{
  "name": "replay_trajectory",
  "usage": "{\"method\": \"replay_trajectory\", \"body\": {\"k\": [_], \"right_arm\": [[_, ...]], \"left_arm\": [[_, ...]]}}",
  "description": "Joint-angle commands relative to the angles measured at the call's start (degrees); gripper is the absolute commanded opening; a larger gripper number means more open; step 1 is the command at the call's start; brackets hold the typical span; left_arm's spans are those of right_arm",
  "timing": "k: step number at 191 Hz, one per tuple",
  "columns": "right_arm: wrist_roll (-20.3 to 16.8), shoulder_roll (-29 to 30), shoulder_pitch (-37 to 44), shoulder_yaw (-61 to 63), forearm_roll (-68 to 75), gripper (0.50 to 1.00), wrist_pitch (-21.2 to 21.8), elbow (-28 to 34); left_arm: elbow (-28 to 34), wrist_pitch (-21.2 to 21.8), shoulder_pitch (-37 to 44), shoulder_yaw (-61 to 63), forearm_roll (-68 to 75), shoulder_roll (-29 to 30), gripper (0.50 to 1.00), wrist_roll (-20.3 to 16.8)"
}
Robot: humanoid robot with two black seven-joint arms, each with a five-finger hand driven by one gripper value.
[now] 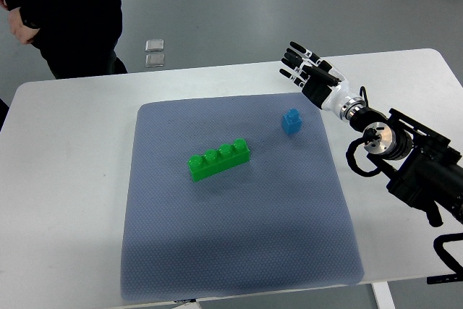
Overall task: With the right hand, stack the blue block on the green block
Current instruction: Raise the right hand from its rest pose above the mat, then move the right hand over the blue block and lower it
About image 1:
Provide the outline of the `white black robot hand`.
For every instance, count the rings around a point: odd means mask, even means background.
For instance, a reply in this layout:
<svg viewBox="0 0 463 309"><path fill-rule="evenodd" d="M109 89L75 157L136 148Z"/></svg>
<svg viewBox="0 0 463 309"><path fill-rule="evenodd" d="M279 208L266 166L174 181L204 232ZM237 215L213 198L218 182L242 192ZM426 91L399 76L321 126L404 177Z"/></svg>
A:
<svg viewBox="0 0 463 309"><path fill-rule="evenodd" d="M348 122L354 113L368 105L366 99L351 90L345 76L330 62L292 41L281 59L279 72L301 89L315 106L333 112Z"/></svg>

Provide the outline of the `person's bare hand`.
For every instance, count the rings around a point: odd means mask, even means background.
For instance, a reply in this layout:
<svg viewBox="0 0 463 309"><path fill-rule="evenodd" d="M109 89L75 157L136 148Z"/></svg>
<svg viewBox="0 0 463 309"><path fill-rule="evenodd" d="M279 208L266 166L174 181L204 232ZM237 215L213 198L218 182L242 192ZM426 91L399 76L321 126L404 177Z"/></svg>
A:
<svg viewBox="0 0 463 309"><path fill-rule="evenodd" d="M34 40L34 37L40 31L39 29L32 29L23 24L19 7L9 12L8 23L11 34L21 44L31 44Z"/></svg>

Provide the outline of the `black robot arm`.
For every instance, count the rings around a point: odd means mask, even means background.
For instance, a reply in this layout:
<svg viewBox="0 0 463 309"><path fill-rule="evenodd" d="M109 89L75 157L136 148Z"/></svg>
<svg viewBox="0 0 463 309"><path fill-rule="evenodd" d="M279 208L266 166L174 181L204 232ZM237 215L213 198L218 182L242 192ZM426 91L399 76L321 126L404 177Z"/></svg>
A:
<svg viewBox="0 0 463 309"><path fill-rule="evenodd" d="M400 111L389 113L385 117L367 106L351 112L349 125L362 136L347 149L350 169L362 177L386 175L388 192L424 211L432 227L443 223L440 208L461 221L461 153L447 137Z"/></svg>

